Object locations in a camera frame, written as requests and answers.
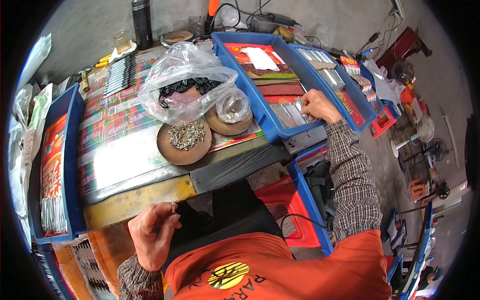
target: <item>electric fan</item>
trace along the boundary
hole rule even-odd
[[[417,133],[410,137],[410,139],[399,144],[395,144],[395,141],[390,139],[390,145],[392,147],[393,154],[395,155],[395,157],[398,157],[398,150],[408,144],[410,141],[413,141],[417,138],[420,139],[422,142],[428,143],[432,140],[434,133],[435,127],[433,125],[432,119],[428,116],[423,116],[420,122],[417,124]]]

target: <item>wooden handle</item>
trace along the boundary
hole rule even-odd
[[[82,89],[84,92],[88,91],[90,87],[88,86],[87,73],[82,71]]]

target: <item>white cloth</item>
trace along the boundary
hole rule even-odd
[[[110,56],[110,58],[108,59],[108,63],[110,64],[114,59],[122,57],[123,55],[125,55],[127,53],[130,53],[130,52],[133,52],[135,49],[137,49],[137,44],[132,42],[132,40],[130,40],[130,44],[131,44],[131,47],[128,50],[126,50],[126,51],[124,51],[120,54],[117,53],[117,47],[115,47],[113,49],[112,56]]]
[[[256,69],[280,71],[273,59],[271,59],[262,49],[247,47],[242,49],[242,52],[247,54]]]

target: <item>orange handle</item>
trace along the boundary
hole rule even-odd
[[[210,4],[208,4],[208,14],[211,17],[215,15],[215,12],[218,9],[219,3],[220,3],[220,0],[210,0]]]

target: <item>blue plastic tray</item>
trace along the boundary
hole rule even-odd
[[[299,192],[299,195],[303,200],[303,204],[307,209],[310,219],[312,219],[313,221],[323,226],[325,224],[322,220],[322,217],[320,216],[320,212],[318,211],[317,204],[315,203],[312,193],[310,192],[307,181],[303,177],[303,174],[300,170],[300,167],[298,165],[298,160],[326,146],[327,146],[327,141],[323,141],[323,142],[319,142],[316,145],[313,145],[312,147],[306,150],[299,152],[297,158],[287,166],[288,173],[290,174],[290,177],[292,177],[292,182],[297,187],[297,191]],[[332,254],[333,246],[332,246],[332,242],[330,241],[330,238],[328,237],[328,232],[325,229],[320,228],[315,224],[313,225],[313,228],[317,233],[318,240],[322,245],[322,251],[324,252],[325,256]]]
[[[42,135],[40,150],[32,163],[30,174],[30,187],[28,190],[28,213],[32,232],[38,244],[51,242],[69,241],[85,232],[85,219],[80,205],[80,194],[77,187],[77,143],[80,117],[84,108],[84,100],[78,93],[79,84],[74,84],[55,99],[50,105],[45,127]],[[45,129],[67,113],[65,129],[62,141],[61,154],[61,191],[63,194],[63,209],[67,219],[68,233],[54,237],[44,238],[40,220],[40,174],[43,140]]]
[[[321,49],[317,49],[317,48],[311,48],[311,47],[306,47],[306,46],[297,45],[297,44],[290,44],[290,47],[321,51],[321,52],[325,53],[328,57],[331,57],[331,55],[328,54],[328,52],[326,52],[324,50],[321,50]],[[296,50],[295,50],[295,52],[303,60],[307,61]],[[368,125],[370,125],[377,118],[377,113],[373,110],[370,103],[368,103],[367,97],[365,97],[365,95],[361,92],[358,85],[355,83],[355,81],[353,81],[353,79],[350,77],[350,75],[348,75],[347,72],[345,72],[343,67],[336,60],[334,60],[334,59],[332,59],[332,60],[335,61],[335,63],[337,64],[337,66],[335,67],[335,71],[338,73],[340,78],[345,83],[345,88],[344,88],[345,93],[350,97],[350,100],[352,100],[353,105],[355,105],[355,107],[358,109],[359,113],[361,114],[361,116],[363,117],[365,122],[363,124],[361,124],[360,126],[357,126],[355,124],[355,122],[353,121],[353,119],[350,117],[350,115],[347,113],[347,110],[345,108],[343,108],[345,110],[345,113],[347,114],[347,117],[345,118],[345,120],[347,121],[347,123],[348,123],[348,125],[350,126],[351,129],[360,133],[360,132],[364,131],[368,127]],[[312,65],[310,65],[310,64],[308,64],[308,65],[311,69],[315,70],[315,68]],[[316,72],[316,73],[317,73],[318,78],[324,84],[328,85],[328,83],[325,81],[325,79],[323,79],[323,77],[320,74],[318,74],[318,72]],[[340,101],[340,99],[338,99],[337,95],[335,94],[335,92],[331,88],[330,88],[330,91],[331,91],[332,96],[335,97],[338,101]],[[383,111],[383,105],[381,104],[381,102],[377,102],[377,103],[379,105],[381,105],[382,110],[380,112],[382,112]]]
[[[344,118],[347,117],[348,113],[343,107],[343,104],[336,96],[334,97],[334,95],[332,95],[333,91],[330,87],[323,81],[319,80],[320,75],[315,68],[310,67],[310,64],[305,59],[298,55],[294,49],[289,47],[288,44],[278,36],[263,33],[214,32],[212,33],[212,39],[214,41],[214,52],[222,64],[239,73],[239,77],[236,81],[237,87],[250,98],[253,115],[269,142],[273,143],[280,141],[281,139],[289,139],[298,133],[319,125],[324,125],[325,122],[319,120],[294,128],[283,128],[282,124],[253,83],[252,79],[239,65],[224,43],[271,45],[273,50],[295,72],[295,74],[297,74],[301,79],[301,83],[307,90],[314,88],[322,91],[330,102],[332,102],[340,111],[342,116]]]

